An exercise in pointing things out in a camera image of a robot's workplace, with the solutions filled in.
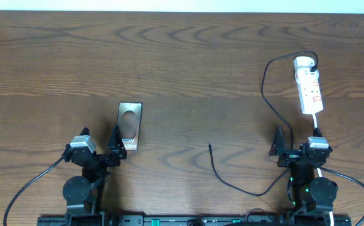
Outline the bronze Galaxy smartphone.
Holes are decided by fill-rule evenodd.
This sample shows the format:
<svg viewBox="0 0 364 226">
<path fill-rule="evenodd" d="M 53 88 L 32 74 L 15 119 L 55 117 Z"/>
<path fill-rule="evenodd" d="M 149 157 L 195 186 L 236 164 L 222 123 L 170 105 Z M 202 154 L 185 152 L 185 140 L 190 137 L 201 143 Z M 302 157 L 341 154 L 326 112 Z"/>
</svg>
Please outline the bronze Galaxy smartphone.
<svg viewBox="0 0 364 226">
<path fill-rule="evenodd" d="M 120 102 L 117 125 L 127 151 L 138 151 L 142 120 L 141 102 Z"/>
</svg>

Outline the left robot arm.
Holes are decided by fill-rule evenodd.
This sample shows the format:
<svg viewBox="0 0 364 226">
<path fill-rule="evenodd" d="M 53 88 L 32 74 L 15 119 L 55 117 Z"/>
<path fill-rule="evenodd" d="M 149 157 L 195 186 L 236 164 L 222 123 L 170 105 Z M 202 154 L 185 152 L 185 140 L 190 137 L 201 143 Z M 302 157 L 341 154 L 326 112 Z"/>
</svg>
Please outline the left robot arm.
<svg viewBox="0 0 364 226">
<path fill-rule="evenodd" d="M 107 148 L 109 154 L 97 154 L 88 128 L 75 136 L 65 146 L 63 160 L 82 168 L 80 176 L 70 178 L 63 186 L 63 197 L 67 201 L 65 223 L 67 225 L 115 225 L 110 212 L 101 209 L 105 183 L 111 167 L 120 165 L 127 158 L 119 126 L 111 132 Z"/>
</svg>

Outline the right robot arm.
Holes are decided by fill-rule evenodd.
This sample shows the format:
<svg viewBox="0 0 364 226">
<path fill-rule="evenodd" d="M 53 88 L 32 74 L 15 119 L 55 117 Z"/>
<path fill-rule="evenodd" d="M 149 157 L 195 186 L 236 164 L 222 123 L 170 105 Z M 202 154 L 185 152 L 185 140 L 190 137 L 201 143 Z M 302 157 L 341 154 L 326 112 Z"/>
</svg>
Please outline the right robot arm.
<svg viewBox="0 0 364 226">
<path fill-rule="evenodd" d="M 288 168 L 288 196 L 294 208 L 284 214 L 289 224 L 331 225 L 330 213 L 336 198 L 338 185 L 325 177 L 316 175 L 316 168 L 326 163 L 331 146 L 319 129 L 302 143 L 298 149 L 287 149 L 280 127 L 277 127 L 270 156 L 277 156 L 278 167 Z"/>
</svg>

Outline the white charger plug adapter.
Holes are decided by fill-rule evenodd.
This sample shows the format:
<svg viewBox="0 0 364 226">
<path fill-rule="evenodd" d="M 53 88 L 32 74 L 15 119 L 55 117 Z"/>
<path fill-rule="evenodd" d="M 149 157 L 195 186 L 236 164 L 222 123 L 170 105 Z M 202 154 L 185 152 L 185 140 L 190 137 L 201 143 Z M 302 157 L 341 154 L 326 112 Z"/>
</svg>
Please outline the white charger plug adapter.
<svg viewBox="0 0 364 226">
<path fill-rule="evenodd" d="M 295 71 L 297 71 L 301 67 L 312 68 L 315 65 L 316 64 L 315 64 L 314 59 L 311 58 L 311 57 L 308 57 L 308 56 L 307 57 L 306 56 L 298 56 L 294 60 Z"/>
</svg>

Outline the white power strip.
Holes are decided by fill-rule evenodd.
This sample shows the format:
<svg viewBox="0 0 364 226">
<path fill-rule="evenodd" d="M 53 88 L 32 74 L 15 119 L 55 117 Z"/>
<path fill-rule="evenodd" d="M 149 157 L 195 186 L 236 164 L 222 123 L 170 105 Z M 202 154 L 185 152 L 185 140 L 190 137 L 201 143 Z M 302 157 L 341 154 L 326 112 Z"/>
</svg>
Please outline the white power strip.
<svg viewBox="0 0 364 226">
<path fill-rule="evenodd" d="M 307 67 L 299 67 L 295 72 L 303 114 L 311 115 L 323 110 L 318 78 L 319 72 L 311 72 Z"/>
</svg>

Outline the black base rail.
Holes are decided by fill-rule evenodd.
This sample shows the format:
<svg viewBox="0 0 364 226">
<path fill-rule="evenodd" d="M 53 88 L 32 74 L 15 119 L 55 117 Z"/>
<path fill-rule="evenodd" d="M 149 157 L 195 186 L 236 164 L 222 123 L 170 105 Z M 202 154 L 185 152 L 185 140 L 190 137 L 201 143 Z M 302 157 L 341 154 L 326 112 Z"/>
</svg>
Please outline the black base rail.
<svg viewBox="0 0 364 226">
<path fill-rule="evenodd" d="M 42 225 L 111 225 L 111 226 L 189 226 L 189 225 L 329 225 L 328 219 L 302 217 L 295 222 L 288 222 L 266 215 L 249 215 L 248 217 L 215 217 L 215 216 L 154 216 L 144 217 L 142 215 L 122 215 L 108 217 L 40 217 L 37 219 L 37 226 Z"/>
</svg>

